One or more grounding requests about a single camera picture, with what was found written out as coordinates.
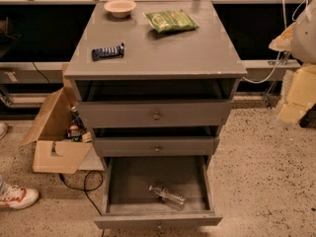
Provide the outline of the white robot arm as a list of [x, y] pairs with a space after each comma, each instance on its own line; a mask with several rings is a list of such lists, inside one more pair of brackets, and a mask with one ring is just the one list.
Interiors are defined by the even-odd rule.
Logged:
[[299, 121], [316, 105], [316, 0], [307, 5], [296, 21], [269, 44], [269, 49], [289, 51], [302, 62], [283, 77], [276, 122], [287, 126]]

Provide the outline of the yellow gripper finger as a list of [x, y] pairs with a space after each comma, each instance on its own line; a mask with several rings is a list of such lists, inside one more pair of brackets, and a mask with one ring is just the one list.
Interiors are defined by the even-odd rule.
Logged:
[[269, 49], [275, 51], [291, 51], [292, 33], [296, 23], [289, 25], [278, 37], [269, 44]]
[[295, 72], [287, 70], [282, 80], [281, 99], [276, 105], [279, 124], [298, 123], [316, 104], [316, 65]]

